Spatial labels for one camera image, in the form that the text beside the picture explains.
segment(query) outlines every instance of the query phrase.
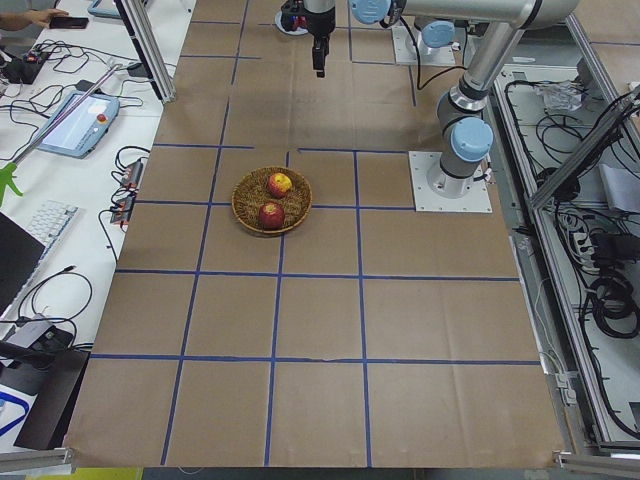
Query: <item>red apple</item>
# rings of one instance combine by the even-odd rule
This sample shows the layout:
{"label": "red apple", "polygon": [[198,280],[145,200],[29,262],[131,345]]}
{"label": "red apple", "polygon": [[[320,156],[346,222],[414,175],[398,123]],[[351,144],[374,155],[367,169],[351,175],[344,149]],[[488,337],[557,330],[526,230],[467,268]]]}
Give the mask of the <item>red apple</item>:
{"label": "red apple", "polygon": [[274,198],[284,198],[292,186],[291,179],[280,172],[271,174],[267,181],[267,190]]}
{"label": "red apple", "polygon": [[275,202],[260,207],[258,222],[265,230],[280,230],[284,225],[284,208]]}

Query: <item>white mounting plate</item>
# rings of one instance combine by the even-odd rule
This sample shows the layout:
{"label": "white mounting plate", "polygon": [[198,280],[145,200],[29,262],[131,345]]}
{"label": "white mounting plate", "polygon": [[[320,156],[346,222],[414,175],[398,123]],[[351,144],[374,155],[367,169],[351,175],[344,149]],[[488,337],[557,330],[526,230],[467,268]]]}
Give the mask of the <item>white mounting plate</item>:
{"label": "white mounting plate", "polygon": [[[427,183],[427,172],[440,161],[440,152],[409,152],[411,183],[416,212],[492,213],[491,200],[484,180],[473,182],[462,198],[445,198],[434,192]],[[475,176],[482,175],[478,167]]]}
{"label": "white mounting plate", "polygon": [[[393,51],[396,54],[396,64],[398,65],[417,65],[418,59],[413,47],[407,48],[407,39],[409,34],[402,25],[394,25],[391,27],[393,37]],[[420,54],[420,64],[423,66],[449,67],[456,64],[451,47],[442,47],[434,49],[434,53],[428,56]]]}

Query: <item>woven bowl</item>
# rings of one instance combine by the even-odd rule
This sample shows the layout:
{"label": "woven bowl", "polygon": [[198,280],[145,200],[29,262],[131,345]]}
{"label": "woven bowl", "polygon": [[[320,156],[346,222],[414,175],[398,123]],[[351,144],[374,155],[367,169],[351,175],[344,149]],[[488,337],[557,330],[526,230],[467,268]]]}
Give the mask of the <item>woven bowl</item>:
{"label": "woven bowl", "polygon": [[[284,173],[291,179],[291,190],[284,198],[273,198],[267,189],[269,177]],[[279,203],[284,208],[284,225],[279,230],[265,230],[258,222],[260,207],[266,202]],[[263,167],[247,174],[233,189],[231,208],[238,221],[251,232],[260,235],[279,235],[302,223],[311,210],[311,187],[297,172],[285,167]]]}

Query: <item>person's arm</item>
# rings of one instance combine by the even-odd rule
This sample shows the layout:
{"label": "person's arm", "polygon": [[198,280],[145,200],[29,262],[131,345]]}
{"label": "person's arm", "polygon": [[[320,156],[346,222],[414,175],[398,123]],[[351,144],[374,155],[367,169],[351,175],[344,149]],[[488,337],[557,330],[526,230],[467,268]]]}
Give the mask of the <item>person's arm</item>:
{"label": "person's arm", "polygon": [[0,30],[22,30],[31,24],[47,28],[53,17],[66,15],[69,15],[69,13],[57,8],[29,10],[23,13],[2,13],[0,14]]}

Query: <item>blue joint cap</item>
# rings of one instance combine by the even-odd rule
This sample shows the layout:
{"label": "blue joint cap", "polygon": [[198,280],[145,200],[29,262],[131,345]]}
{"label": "blue joint cap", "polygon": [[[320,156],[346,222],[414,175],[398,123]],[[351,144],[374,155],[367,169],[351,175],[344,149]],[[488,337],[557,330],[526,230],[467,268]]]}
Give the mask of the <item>blue joint cap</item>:
{"label": "blue joint cap", "polygon": [[431,22],[422,29],[422,42],[431,48],[446,47],[456,34],[456,27],[453,22],[437,20]]}
{"label": "blue joint cap", "polygon": [[349,0],[351,12],[360,23],[373,25],[387,16],[391,0]]}
{"label": "blue joint cap", "polygon": [[493,130],[477,117],[463,118],[451,133],[451,148],[465,162],[480,162],[489,153],[491,145]]}

